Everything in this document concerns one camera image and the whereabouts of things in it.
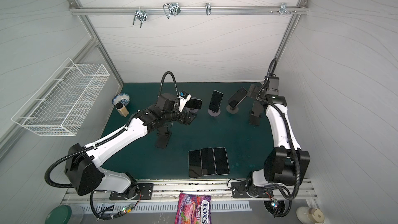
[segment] green lid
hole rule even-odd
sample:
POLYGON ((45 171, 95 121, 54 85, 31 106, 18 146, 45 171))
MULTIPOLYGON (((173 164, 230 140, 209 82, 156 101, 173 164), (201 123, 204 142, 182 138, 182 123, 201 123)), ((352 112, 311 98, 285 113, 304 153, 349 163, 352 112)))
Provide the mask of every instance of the green lid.
POLYGON ((54 208, 44 221, 44 224, 67 224, 72 215, 70 206, 62 205, 54 208))

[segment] round phone stand base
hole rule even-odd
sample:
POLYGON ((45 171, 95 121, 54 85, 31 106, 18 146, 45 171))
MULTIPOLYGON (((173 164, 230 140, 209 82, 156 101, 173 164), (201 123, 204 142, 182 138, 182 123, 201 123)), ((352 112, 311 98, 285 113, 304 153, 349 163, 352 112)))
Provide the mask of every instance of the round phone stand base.
POLYGON ((217 117, 217 116, 220 115, 221 110, 219 109, 218 112, 213 112, 213 111, 211 111, 210 109, 208 109, 207 112, 208 112, 211 116, 217 117))
POLYGON ((188 107, 184 107, 184 110, 185 110, 186 112, 193 112, 193 113, 195 113, 195 112, 198 111, 198 109, 188 108, 188 107))
POLYGON ((231 114, 235 114, 239 111, 239 107, 231 108, 230 105, 227 105, 226 110, 227 110, 227 112, 229 112, 231 114))

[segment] smartphone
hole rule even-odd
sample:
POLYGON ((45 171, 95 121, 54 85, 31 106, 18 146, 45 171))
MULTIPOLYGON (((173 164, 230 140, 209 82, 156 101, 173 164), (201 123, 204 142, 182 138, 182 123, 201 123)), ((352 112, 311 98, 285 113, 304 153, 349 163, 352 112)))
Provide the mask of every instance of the smartphone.
POLYGON ((228 158, 226 157, 225 147, 218 147, 213 149, 214 163, 216 164, 217 175, 228 175, 229 165, 228 158))
POLYGON ((213 112, 218 112, 220 109, 222 97, 224 94, 222 92, 218 92, 216 90, 213 91, 213 95, 211 96, 209 109, 213 112))
POLYGON ((202 158, 200 150, 188 151, 189 178, 202 177, 202 158))
POLYGON ((216 168, 214 167, 213 148, 202 148, 200 153, 202 157, 202 174, 214 175, 216 168))
POLYGON ((228 104, 231 108, 235 108, 246 96, 248 92, 244 87, 241 87, 232 97, 229 98, 228 104))
POLYGON ((202 100, 191 98, 190 100, 187 101, 185 107, 200 110, 202 109, 202 100))

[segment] candy bag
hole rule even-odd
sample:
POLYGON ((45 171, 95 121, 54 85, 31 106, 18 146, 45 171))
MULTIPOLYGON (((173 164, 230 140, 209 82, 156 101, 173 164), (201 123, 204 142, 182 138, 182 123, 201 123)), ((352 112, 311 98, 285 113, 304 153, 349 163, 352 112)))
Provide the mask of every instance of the candy bag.
POLYGON ((210 196, 180 193, 174 224, 211 224, 210 196))

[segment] white wall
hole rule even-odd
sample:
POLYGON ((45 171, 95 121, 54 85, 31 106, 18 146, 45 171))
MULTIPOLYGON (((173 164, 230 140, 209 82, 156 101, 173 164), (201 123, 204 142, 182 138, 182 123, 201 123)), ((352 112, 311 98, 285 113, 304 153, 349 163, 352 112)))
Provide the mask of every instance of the white wall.
MULTIPOLYGON (((19 107, 88 40, 66 0, 0 0, 0 136, 13 124, 10 118, 19 107)), ((105 64, 97 48, 83 62, 105 64)), ((0 162, 1 223, 44 223, 65 193, 48 186, 44 172, 73 144, 92 142, 101 135, 118 89, 111 76, 75 137, 23 132, 0 162)), ((62 167, 54 170, 52 178, 66 183, 62 167)))
MULTIPOLYGON (((280 6, 298 0, 80 0, 87 7, 280 6)), ((253 82, 263 78, 290 16, 90 17, 125 82, 159 82, 170 70, 179 82, 253 82)))
POLYGON ((328 223, 396 223, 398 0, 310 0, 276 68, 328 223))

